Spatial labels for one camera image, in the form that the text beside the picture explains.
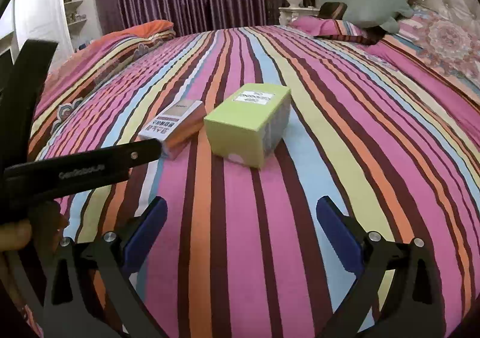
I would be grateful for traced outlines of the person's hand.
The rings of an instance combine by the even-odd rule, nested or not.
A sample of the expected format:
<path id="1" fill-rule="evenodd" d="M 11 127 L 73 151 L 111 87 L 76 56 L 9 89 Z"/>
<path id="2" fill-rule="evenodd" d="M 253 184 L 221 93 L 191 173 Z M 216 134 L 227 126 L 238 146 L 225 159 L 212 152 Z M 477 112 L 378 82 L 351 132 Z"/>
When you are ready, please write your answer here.
<path id="1" fill-rule="evenodd" d="M 64 228 L 69 225 L 69 221 L 55 206 L 49 209 L 49 213 L 46 216 L 55 230 L 52 235 L 46 235 L 46 239 L 51 243 L 53 250 L 55 250 L 63 239 Z M 29 243 L 31 237 L 32 225 L 28 220 L 2 225 L 0 234 L 1 252 L 20 250 Z"/>

